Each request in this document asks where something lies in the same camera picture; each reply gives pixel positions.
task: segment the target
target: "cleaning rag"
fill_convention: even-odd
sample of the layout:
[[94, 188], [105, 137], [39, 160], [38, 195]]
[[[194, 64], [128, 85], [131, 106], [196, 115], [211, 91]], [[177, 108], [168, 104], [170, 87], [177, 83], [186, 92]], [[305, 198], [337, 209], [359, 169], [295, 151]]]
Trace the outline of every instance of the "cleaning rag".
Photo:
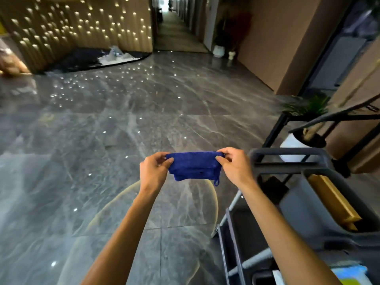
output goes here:
[[221, 164], [216, 156], [224, 157], [221, 152], [185, 152], [170, 153], [166, 158], [174, 158], [169, 167], [169, 173], [174, 175], [176, 181], [185, 179], [209, 179], [214, 185], [219, 185]]

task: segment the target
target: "person's right arm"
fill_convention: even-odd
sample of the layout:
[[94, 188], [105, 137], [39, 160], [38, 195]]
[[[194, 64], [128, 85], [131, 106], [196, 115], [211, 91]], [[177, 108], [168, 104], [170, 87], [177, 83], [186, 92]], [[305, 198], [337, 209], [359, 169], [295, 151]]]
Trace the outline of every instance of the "person's right arm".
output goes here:
[[223, 148], [217, 156], [224, 172], [243, 193], [288, 285], [341, 285], [330, 268], [286, 222], [255, 182], [243, 150]]

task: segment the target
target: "person's left hand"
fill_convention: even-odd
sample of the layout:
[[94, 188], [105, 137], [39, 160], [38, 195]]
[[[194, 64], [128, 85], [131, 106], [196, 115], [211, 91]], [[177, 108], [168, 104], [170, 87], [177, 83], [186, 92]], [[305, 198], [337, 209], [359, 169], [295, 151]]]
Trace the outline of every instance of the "person's left hand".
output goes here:
[[140, 163], [140, 192], [159, 193], [168, 175], [168, 168], [174, 161], [174, 158], [166, 160], [167, 154], [168, 152], [157, 152]]

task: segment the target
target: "gray marble floor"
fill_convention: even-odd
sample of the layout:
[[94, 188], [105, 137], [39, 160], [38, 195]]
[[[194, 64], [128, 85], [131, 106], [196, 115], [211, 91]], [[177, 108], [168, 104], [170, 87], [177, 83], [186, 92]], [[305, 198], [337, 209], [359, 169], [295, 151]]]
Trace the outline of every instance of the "gray marble floor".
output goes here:
[[[0, 283], [12, 285], [79, 284], [137, 195], [145, 156], [260, 147], [279, 111], [244, 67], [196, 53], [0, 89]], [[223, 284], [210, 235], [235, 193], [224, 175], [216, 188], [168, 176], [128, 284]]]

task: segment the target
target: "carpet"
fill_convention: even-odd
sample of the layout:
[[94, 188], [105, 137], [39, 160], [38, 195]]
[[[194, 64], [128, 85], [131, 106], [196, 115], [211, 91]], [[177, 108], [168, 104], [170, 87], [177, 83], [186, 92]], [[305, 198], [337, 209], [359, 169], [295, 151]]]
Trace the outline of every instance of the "carpet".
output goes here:
[[159, 25], [154, 48], [156, 50], [208, 53], [206, 47], [190, 32], [175, 12], [163, 13], [163, 22]]

